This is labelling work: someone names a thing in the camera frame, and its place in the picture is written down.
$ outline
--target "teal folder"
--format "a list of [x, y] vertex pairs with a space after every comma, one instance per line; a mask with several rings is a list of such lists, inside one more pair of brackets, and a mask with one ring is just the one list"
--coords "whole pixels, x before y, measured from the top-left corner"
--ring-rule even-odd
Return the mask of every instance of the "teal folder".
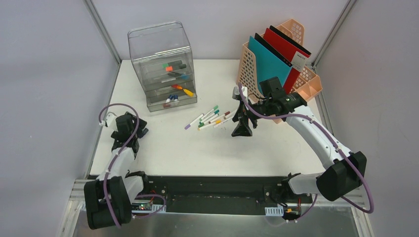
[[283, 86], [288, 78], [288, 74], [290, 74], [291, 64], [286, 63], [286, 60], [284, 62], [251, 36], [248, 48], [256, 57], [257, 88], [260, 93], [262, 93], [262, 89], [259, 83], [273, 77], [278, 77]]

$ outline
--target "red folder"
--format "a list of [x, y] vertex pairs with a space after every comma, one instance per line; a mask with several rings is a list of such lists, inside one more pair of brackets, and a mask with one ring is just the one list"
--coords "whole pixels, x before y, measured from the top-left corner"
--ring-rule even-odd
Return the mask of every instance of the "red folder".
[[291, 63], [294, 62], [293, 65], [295, 67], [291, 69], [291, 72], [283, 85], [285, 92], [288, 94], [293, 88], [294, 83], [297, 81], [300, 72], [304, 68], [303, 64], [305, 62], [305, 58], [310, 57], [311, 53], [273, 26], [266, 28], [263, 38], [288, 61]]

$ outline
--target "clear plastic container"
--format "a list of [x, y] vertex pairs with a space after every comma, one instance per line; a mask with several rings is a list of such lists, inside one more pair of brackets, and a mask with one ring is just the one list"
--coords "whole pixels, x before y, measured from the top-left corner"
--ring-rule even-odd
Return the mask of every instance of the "clear plastic container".
[[[146, 94], [149, 111], [196, 103], [192, 50], [180, 22], [168, 22], [131, 30], [129, 53], [135, 73]], [[179, 84], [194, 93], [171, 87]], [[166, 103], [170, 95], [179, 101]]]

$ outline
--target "sticker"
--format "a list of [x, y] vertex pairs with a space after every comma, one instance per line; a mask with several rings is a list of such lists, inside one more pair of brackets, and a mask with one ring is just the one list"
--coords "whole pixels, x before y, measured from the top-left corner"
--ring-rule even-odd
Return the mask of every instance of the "sticker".
[[307, 57], [301, 54], [300, 52], [295, 52], [294, 58], [291, 61], [293, 68], [301, 72], [304, 69], [305, 63], [307, 62]]
[[167, 79], [167, 80], [163, 80], [162, 83], [165, 83], [165, 82], [168, 82], [168, 81], [171, 81], [171, 80], [176, 80], [176, 78], [170, 78], [170, 79]]

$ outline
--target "red wire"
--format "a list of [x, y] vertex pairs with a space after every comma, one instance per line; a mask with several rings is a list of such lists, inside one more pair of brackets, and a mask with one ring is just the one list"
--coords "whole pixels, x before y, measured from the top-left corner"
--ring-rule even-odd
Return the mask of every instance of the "red wire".
[[[154, 194], [157, 194], [156, 191], [154, 191], [154, 190], [152, 190], [151, 192], [154, 193]], [[153, 201], [153, 199], [154, 199], [154, 197], [152, 197], [151, 200], [148, 203], [151, 203]]]

